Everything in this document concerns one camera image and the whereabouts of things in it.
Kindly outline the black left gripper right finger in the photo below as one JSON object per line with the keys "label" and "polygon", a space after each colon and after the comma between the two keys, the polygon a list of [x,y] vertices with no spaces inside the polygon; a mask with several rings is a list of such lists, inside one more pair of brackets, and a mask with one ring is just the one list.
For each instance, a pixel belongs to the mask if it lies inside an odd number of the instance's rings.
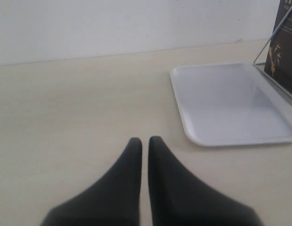
{"label": "black left gripper right finger", "polygon": [[261,226],[252,209],[192,174],[159,136],[149,139],[148,188],[154,226]]}

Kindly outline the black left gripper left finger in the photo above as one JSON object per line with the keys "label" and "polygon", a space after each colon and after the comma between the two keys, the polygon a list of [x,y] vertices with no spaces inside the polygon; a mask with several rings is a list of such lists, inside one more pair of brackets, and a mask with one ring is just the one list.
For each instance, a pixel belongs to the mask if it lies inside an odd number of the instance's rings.
{"label": "black left gripper left finger", "polygon": [[53,208],[43,226],[138,226],[142,143],[129,140],[124,151],[96,183]]}

